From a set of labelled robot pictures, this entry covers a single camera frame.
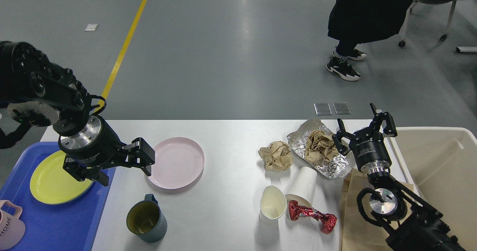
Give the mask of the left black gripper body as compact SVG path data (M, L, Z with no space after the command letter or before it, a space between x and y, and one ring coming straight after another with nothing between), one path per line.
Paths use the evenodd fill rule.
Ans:
M100 166L124 146L118 135L100 115L90 115L86 126L70 137L60 136L60 149L86 167Z

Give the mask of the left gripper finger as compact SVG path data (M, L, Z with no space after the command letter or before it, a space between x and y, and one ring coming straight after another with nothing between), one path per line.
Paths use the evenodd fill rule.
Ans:
M89 179L97 181L104 187L109 185L109 176L107 176L99 166L83 167L72 158L65 158L63 169L77 181Z
M142 137L124 145L116 154L116 166L140 168L145 175L152 176L151 166L155 164L155 151Z

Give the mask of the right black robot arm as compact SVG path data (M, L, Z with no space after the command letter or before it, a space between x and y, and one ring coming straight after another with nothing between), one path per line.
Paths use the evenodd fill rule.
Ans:
M443 214L390 174L391 158L384 137L396 137L389 112L371 103L373 119L368 127L349 133L338 119L332 136L341 155L353 153L357 169L367 175L371 188L357 195L359 213L366 222L382 227L387 245L394 251L461 251L457 236L448 236Z

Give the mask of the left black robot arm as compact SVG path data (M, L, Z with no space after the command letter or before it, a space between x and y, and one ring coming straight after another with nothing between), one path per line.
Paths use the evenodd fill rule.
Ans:
M106 100L90 94L73 71L26 42L1 42L1 100L19 123L53 126L66 154L63 169L77 181L109 185L104 169L140 168L151 176L155 151L139 137L121 142L101 117Z

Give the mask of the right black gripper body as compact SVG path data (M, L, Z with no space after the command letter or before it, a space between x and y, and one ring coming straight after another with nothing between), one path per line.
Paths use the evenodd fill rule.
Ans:
M390 168L392 162L379 128L363 128L353 133L349 148L361 173L374 173Z

